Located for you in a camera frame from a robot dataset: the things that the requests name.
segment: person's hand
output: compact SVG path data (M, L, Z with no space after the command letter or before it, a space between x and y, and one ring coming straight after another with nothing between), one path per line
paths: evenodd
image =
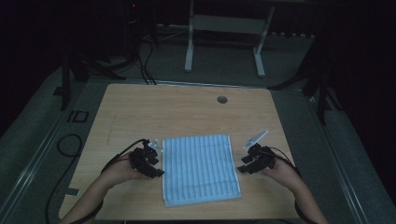
M114 186L131 179L146 178L146 176L132 169L128 156L129 153L123 155L118 159L118 161L111 164L99 175L98 180L111 189Z
M292 192L304 186L304 181L293 168L278 158L275 158L274 168L262 170L262 174L273 178L277 183L288 188Z

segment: black cable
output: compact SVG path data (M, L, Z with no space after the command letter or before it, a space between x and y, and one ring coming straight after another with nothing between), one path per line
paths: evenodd
M61 142L62 142L65 138L67 138L67 137L76 137L76 138L78 139L78 152L77 152L76 154L74 154L74 155L73 155L73 154L67 154L67 153L65 153L65 152L63 152L63 151L61 150L61 147L60 147ZM59 185L61 184L61 182L64 180L64 176L65 176L65 175L67 174L67 172L70 170L70 168L72 167L72 165L74 164L74 162L76 161L76 159L81 155L81 151L82 151L82 139L81 139L81 137L80 137L79 135L74 134L74 133L70 133L70 134L65 135L64 137L62 137L62 138L58 141L58 144L57 144L56 147L57 147L58 151L59 151L62 155L66 156L66 157L72 157L73 160L70 161L70 163L69 163L69 165L67 166L66 170L64 171L64 173L62 174L62 176L59 178L59 180L58 180L58 182L56 183L55 187L52 189L52 192L51 192L51 194L49 195L49 198L47 199L46 210L45 210L45 216L46 216L46 222L47 222L47 224L50 224L50 212L49 212L49 210L50 210L50 201L51 201L51 199L52 199L52 197L53 197L53 194L55 193L55 190L57 190L57 188L59 187Z
M269 155L269 156L276 157L276 158L278 158L278 159L284 161L288 166L290 166L290 167L296 172L296 174L297 174L300 178L302 178L301 173L300 173L300 170L299 170L296 166L294 166L294 165L291 163L291 160L289 160L289 158L286 156L285 153L283 153L280 149L277 149L277 148L275 148L275 147L270 147L270 148L279 151L280 153L283 154L283 156L284 156L285 158L283 158L283 157L281 157L281 156L279 156L279 155L276 155L276 154L271 154L271 153L265 152L265 151L261 151L261 153L262 153L262 154L265 154L265 155ZM299 206L298 206L298 204L297 204L296 201L294 202L294 208L295 208L295 210L296 210L296 212L297 212L297 215L298 215L303 221L305 221L305 222L308 223L308 224L317 224L316 222L314 222L314 221L312 221L311 219L309 219L309 218L303 213L303 211L301 211L301 209L299 208Z
M115 161L114 163L119 162L119 161L128 161L128 160L129 160L129 159L117 160L117 161Z
M117 154L113 159L111 159L111 160L105 165L105 167L103 168L102 172L103 172L104 170L106 170L111 164L113 164L113 163L115 163L115 162L118 162L118 161L121 161L121 160L119 160L119 158L120 158L126 151L128 151L131 147L134 147L134 146L137 145L138 143L140 143L140 142L145 142L145 141L147 141L147 140L144 139L144 138L139 139L139 140L135 141L134 143L132 143L132 144L131 144L130 146L128 146L127 148L125 148L121 153Z
M152 74L150 73L150 71L147 69L147 65L149 62L149 58L151 57L152 52L154 51L154 47L152 46L152 44L150 42L148 42L147 40L141 40L143 43L149 44L150 45L150 52L148 54L147 59L145 60L145 63L142 62L142 58L140 57L140 55L137 55L137 60L139 61L140 64L140 73L142 78L145 80L146 84L148 85L157 85L157 83L154 80L154 77L152 76Z

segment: blue striped towel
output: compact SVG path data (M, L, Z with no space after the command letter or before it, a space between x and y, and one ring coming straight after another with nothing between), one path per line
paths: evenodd
M241 197L228 134L163 140L165 206Z

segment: cable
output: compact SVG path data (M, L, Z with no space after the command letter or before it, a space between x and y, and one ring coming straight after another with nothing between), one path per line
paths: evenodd
M122 159L122 160L114 161L112 164L119 162L119 161L125 161L125 160L129 160L129 159ZM96 208L91 213L89 213L85 217L78 219L77 221L72 222L71 224L83 224L83 223L89 221L91 218L95 217L99 213L99 211L102 209L103 202L104 202L104 200L102 199L102 201L99 203L99 205L96 206Z
M287 165L289 165L289 166L296 172L296 174L297 174L300 178L302 178L301 173L300 173L300 170L299 170L296 166L294 166L294 165L291 163L291 160L289 160L289 158L286 156L285 153L283 153L280 149L278 149L278 148L276 148L276 147L270 147L270 148L279 151L280 153L282 153L282 155L283 155L284 157L281 157L281 156L276 155L276 154L271 154L271 153L268 153L268 152L265 152L265 151L260 151L260 153L265 154L265 155L269 155L269 156L273 156L273 157L276 157L276 158L278 158L278 159L284 161ZM301 211L301 209L299 208L299 206L298 206L298 204L297 204L297 201L294 202L294 208L295 208L295 210L296 210L296 212L297 212L297 215L298 215L304 222L306 222L306 223L308 223L308 224L317 224L316 222L314 222L314 221L312 221L311 219L309 219L309 218Z
M152 54L152 52L154 51L154 47L152 47L152 44L150 42L148 42L147 40L141 40L143 43L149 44L150 45L150 52L148 54L148 57L145 61L145 63L143 64L142 62L142 58L140 57L140 55L137 56L137 60L139 61L140 64L140 73L142 75L142 78L145 80L146 84L148 85L157 85L157 83L154 80L154 77L152 76L152 74L150 73L150 71L147 69L147 65L149 62L149 58Z
M117 154L113 159L111 159L106 165L105 165L105 167L103 168L103 170L102 170L102 172L104 171L104 170L106 170L110 165L112 165L113 163L115 163L115 162L118 162L118 161L122 161L122 160L119 160L119 158L126 152L126 151L128 151L131 147L134 147L135 145L137 145L138 143L140 143L140 142L145 142L145 141L147 141L146 139L139 139L139 140L137 140L137 141L135 141L134 143L132 143L130 146L128 146L127 148L125 148L122 152L120 152L119 154Z
M67 138L67 137L76 137L78 139L78 152L76 154L67 154L65 152L63 152L61 150L61 143L62 141ZM46 222L47 224L50 224L50 201L53 197L53 194L55 193L55 190L58 189L59 185L61 184L61 182L64 180L64 176L67 174L67 172L70 170L70 168L72 167L72 165L74 164L74 162L76 161L76 159L81 155L81 151L82 151L82 139L79 135L74 134L74 133L70 133L68 135L65 135L64 137L62 137L59 141L58 144L56 145L58 152L61 153L62 155L66 156L66 157L72 157L73 160L70 161L69 165L67 166L66 170L64 171L64 173L62 174L62 176L59 178L58 182L56 183L55 187L52 189L52 192L49 195L49 198L47 199L47 203L46 203L46 210L45 210L45 216L46 216Z

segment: white table frame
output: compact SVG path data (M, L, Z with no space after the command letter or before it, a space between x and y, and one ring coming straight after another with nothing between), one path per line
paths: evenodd
M184 70L190 72L192 69L192 55L194 51L193 32L194 30L219 31L230 33L242 33L260 35L260 43L253 48L254 61L256 63L257 74L264 77L264 66L262 64L262 46L268 34L268 28L273 18L275 7L271 7L266 20L219 17L194 14L194 1L190 1L190 21L189 21L189 45L187 46L186 63Z

